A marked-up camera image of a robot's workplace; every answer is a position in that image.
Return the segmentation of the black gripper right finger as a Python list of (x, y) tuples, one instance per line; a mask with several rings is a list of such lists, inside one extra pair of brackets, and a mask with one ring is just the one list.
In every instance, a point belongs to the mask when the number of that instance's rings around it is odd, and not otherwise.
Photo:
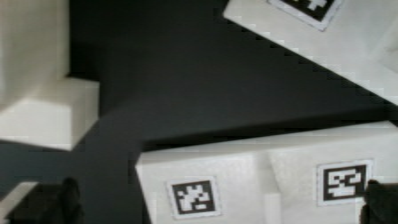
[(360, 224), (398, 224), (398, 183), (367, 182)]

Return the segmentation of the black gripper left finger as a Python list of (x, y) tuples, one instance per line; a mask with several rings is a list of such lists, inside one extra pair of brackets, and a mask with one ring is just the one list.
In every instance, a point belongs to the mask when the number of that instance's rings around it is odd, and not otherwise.
[(77, 181), (21, 182), (0, 199), (0, 224), (83, 224)]

